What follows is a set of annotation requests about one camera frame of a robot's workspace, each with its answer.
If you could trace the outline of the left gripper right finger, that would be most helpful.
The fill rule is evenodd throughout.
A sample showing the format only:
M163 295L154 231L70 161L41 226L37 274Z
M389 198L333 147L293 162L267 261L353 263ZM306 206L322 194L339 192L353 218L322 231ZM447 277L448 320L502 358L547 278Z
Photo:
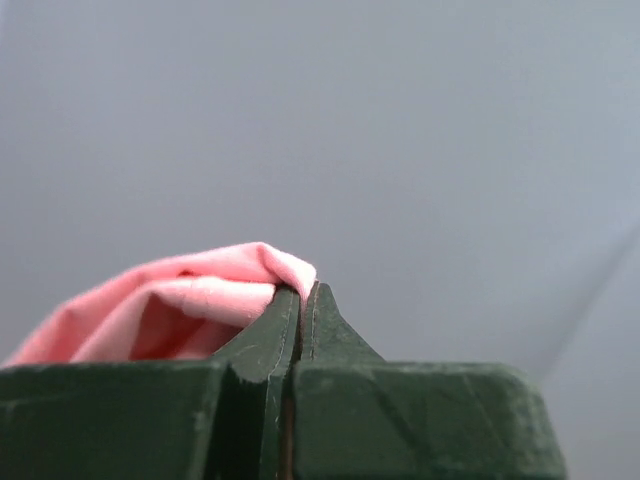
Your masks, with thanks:
M293 371L297 479L562 479L535 385L500 363L391 362L316 284Z

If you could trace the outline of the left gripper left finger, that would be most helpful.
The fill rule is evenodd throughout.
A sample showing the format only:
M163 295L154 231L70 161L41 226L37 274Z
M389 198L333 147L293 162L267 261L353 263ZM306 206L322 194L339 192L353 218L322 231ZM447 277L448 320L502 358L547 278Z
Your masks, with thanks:
M213 356L1 374L5 479L279 479L300 298Z

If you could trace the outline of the bright pink t shirt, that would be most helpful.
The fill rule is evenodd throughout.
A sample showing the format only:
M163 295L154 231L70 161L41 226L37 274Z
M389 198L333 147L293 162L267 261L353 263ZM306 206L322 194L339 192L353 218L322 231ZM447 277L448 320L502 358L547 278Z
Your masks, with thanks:
M251 325L279 286L307 300L315 268L262 242L134 267L60 305L7 366L202 359Z

